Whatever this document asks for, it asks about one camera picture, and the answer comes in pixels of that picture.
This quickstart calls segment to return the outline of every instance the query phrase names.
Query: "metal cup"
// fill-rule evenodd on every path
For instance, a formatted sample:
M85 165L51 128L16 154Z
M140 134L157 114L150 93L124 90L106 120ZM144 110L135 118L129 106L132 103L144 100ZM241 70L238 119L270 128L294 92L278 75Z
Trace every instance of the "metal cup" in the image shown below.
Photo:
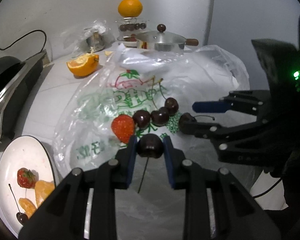
M103 36L99 34L99 32L93 33L92 36L86 39L86 42L89 48L92 48L92 52L103 50L105 47L105 40Z

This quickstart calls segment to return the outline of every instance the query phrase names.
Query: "clear plastic container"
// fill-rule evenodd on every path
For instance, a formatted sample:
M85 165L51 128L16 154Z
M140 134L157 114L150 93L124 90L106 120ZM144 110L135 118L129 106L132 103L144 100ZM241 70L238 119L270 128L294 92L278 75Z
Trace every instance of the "clear plastic container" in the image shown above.
M127 38L138 33L146 32L147 29L147 22L140 17L128 17L128 18L120 18L116 21L119 29L119 38Z

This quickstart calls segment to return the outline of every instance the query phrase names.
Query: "red strawberry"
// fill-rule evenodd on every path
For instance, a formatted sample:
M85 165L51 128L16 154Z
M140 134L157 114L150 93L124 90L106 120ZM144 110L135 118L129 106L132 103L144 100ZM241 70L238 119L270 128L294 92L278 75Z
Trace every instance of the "red strawberry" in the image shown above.
M37 178L26 168L21 168L17 172L17 182L20 187L34 188Z
M132 117L121 114L113 119L111 129L120 141L127 144L130 136L134 135L135 123Z

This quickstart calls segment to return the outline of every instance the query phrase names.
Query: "green led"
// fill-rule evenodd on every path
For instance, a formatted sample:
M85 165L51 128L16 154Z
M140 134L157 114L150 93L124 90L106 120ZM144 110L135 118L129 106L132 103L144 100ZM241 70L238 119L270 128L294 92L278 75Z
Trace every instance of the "green led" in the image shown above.
M293 73L294 77L298 77L300 75L300 71L296 71L295 73Z

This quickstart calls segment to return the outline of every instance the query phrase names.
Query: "plastic bag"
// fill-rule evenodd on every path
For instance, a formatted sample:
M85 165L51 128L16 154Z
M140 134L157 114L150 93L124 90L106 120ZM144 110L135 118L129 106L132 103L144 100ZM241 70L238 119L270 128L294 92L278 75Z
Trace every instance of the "plastic bag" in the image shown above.
M124 147L111 131L114 117L132 116L138 109L151 112L164 105L164 97L173 97L179 103L179 112L164 127L151 124L144 131L137 130L137 137L149 132L161 138L170 136L186 158L208 169L228 167L250 188L259 175L254 167L221 163L209 140L178 131L182 113L196 115L191 108L195 101L218 100L236 89L249 89L248 74L237 57L218 46L206 46L183 56L119 46L105 66L80 85L59 120L52 144L56 166L63 177L74 167L97 168ZM214 122L224 126L255 121L255 117L232 111L214 117ZM197 119L213 122L210 117ZM138 194L145 162L137 156L129 190L116 191L118 238L181 239L185 192L170 188L162 156L149 160Z
M95 20L92 23L81 23L61 33L64 49L71 47L72 57L78 57L83 52L90 52L86 39L98 32L102 35L105 46L113 43L114 36L105 20Z

